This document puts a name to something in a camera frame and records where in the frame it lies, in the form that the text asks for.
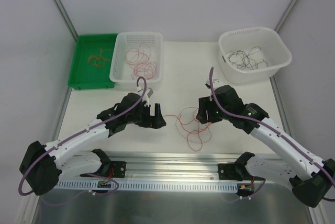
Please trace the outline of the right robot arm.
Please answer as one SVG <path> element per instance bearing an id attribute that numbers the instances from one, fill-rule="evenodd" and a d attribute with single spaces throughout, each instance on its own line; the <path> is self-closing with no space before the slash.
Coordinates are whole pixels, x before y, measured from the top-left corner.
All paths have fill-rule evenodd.
<path id="1" fill-rule="evenodd" d="M 286 134 L 255 103 L 245 104 L 230 85 L 215 86 L 207 97 L 198 100 L 197 120 L 201 124 L 229 121 L 235 128 L 260 140 L 284 162 L 266 161 L 254 153 L 245 152 L 234 163 L 230 177 L 245 180 L 261 177 L 286 187 L 304 205 L 315 208 L 334 186 L 334 160 L 324 160 L 311 153 Z"/>

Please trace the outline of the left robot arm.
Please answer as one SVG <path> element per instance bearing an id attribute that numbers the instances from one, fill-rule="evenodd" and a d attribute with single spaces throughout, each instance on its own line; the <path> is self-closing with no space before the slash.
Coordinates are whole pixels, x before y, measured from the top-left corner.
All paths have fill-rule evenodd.
<path id="1" fill-rule="evenodd" d="M 160 129 L 166 125 L 161 105 L 150 105 L 145 96 L 129 93 L 113 107 L 101 111 L 82 130 L 69 137 L 45 144 L 31 143 L 19 167 L 22 179 L 18 192 L 21 196 L 34 193 L 41 196 L 52 190 L 59 181 L 76 176 L 99 176 L 108 179 L 112 161 L 102 149 L 79 154 L 85 148 L 107 140 L 134 124 L 142 128 Z M 23 192 L 23 183 L 31 190 Z"/>

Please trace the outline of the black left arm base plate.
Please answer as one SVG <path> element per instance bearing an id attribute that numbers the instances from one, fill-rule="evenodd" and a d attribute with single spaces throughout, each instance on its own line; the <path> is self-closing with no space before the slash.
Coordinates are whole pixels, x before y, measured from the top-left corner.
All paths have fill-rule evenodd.
<path id="1" fill-rule="evenodd" d="M 125 178 L 126 166 L 127 163 L 125 161 L 111 161 L 109 166 L 111 178 Z"/>

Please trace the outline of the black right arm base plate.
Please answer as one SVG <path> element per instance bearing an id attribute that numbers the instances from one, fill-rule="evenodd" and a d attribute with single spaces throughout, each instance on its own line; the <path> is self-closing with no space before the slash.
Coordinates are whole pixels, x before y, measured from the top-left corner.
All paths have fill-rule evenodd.
<path id="1" fill-rule="evenodd" d="M 237 180 L 238 174 L 236 166 L 233 163 L 220 163 L 217 164 L 219 180 Z"/>

